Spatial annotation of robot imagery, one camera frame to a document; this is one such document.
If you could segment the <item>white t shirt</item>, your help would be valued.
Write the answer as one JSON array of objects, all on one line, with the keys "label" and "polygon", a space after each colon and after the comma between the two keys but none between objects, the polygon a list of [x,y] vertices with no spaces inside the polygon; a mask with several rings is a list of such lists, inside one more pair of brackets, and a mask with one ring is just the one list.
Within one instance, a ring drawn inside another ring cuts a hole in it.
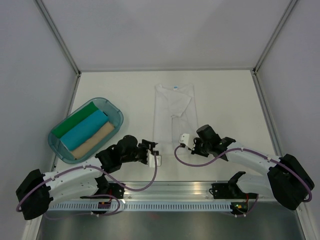
[{"label": "white t shirt", "polygon": [[193,134],[198,118],[193,84],[155,86],[153,140],[177,142],[181,134]]}]

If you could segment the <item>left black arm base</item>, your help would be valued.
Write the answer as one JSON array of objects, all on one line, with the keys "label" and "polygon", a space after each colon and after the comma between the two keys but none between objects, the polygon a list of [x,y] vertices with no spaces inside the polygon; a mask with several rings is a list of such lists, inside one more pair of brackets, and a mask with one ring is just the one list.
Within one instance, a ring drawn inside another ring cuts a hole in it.
[{"label": "left black arm base", "polygon": [[81,196],[81,199],[110,199],[114,196],[121,200],[124,198],[125,189],[117,183],[109,183],[108,186],[101,186],[93,195]]}]

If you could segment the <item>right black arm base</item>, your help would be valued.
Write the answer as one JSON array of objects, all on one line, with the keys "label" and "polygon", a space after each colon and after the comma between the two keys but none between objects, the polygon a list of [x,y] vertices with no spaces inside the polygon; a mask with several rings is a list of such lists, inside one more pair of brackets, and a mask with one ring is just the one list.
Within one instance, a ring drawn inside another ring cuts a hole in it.
[{"label": "right black arm base", "polygon": [[249,200],[256,199],[256,193],[244,193],[236,184],[229,183],[212,183],[208,190],[215,200]]}]

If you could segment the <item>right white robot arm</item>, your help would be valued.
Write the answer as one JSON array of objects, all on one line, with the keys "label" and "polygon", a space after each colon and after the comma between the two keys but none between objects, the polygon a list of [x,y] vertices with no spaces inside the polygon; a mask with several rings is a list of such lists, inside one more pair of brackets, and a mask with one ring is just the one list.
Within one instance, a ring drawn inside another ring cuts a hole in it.
[{"label": "right white robot arm", "polygon": [[233,138],[221,138],[208,124],[198,128],[196,134],[192,154],[213,155],[257,173],[236,173],[228,181],[231,196],[239,198],[244,193],[268,196],[289,210],[296,210],[301,203],[312,200],[315,184],[293,155],[268,155],[247,148]]}]

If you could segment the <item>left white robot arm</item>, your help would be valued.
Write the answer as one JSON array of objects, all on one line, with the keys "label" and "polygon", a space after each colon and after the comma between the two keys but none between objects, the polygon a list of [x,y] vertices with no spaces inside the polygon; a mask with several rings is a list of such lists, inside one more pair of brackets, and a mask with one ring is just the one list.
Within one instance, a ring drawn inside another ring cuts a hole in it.
[{"label": "left white robot arm", "polygon": [[62,171],[42,173],[32,170],[15,191],[18,199],[16,211],[25,220],[33,220],[44,215],[51,207],[74,199],[99,199],[94,215],[106,215],[112,203],[116,203],[115,214],[121,207],[126,190],[144,191],[154,178],[144,187],[133,189],[111,176],[125,163],[157,165],[159,151],[157,143],[143,139],[141,142],[126,135],[117,144],[98,152],[84,162],[75,164]]}]

